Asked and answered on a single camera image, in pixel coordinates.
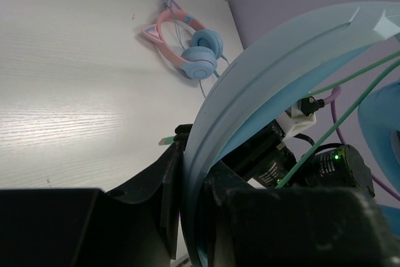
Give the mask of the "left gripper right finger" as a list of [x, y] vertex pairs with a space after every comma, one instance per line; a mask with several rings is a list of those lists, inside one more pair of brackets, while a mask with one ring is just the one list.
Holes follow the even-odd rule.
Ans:
[[387, 218], [358, 189], [256, 189], [217, 163], [204, 198], [209, 266], [399, 265]]

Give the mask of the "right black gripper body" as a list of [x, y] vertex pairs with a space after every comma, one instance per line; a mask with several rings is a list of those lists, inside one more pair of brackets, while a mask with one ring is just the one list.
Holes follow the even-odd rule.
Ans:
[[267, 189], [275, 188], [296, 164], [285, 136], [278, 122], [271, 121], [219, 162], [245, 181], [254, 179]]

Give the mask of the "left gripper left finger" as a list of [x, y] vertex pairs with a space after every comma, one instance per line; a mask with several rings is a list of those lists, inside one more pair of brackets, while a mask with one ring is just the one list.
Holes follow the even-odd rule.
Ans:
[[169, 266], [176, 257], [183, 147], [104, 192], [1, 191], [2, 266]]

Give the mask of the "light blue headphones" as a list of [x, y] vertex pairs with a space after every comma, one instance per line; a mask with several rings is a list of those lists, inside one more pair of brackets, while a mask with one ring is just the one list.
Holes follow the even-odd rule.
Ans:
[[196, 210], [211, 167], [332, 73], [373, 44], [399, 33], [399, 4], [335, 4], [292, 18], [241, 53], [209, 92], [184, 153], [181, 223], [194, 266]]

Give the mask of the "pink blue cat-ear headphones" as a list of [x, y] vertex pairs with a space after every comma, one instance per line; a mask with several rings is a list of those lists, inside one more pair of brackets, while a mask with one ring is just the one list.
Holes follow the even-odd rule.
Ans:
[[[164, 23], [174, 24], [181, 52], [173, 50], [166, 41], [162, 31]], [[152, 43], [159, 54], [185, 77], [197, 81], [204, 98], [203, 81], [211, 76], [221, 76], [218, 61], [222, 59], [230, 64], [224, 55], [222, 37], [182, 9], [176, 0], [162, 0], [162, 11], [154, 23], [141, 29], [140, 37]]]

